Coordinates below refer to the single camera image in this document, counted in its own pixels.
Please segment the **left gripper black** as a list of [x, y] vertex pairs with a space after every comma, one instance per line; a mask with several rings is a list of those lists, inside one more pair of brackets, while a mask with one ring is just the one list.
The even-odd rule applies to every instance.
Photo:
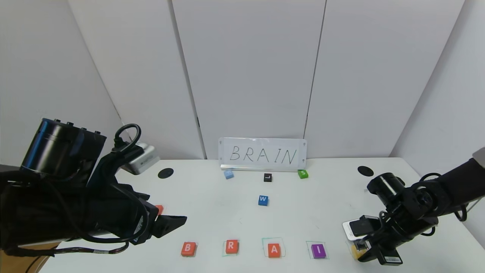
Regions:
[[160, 238], [182, 227], [187, 216], [159, 215], [149, 198], [119, 200], [119, 243], [144, 243], [151, 235]]

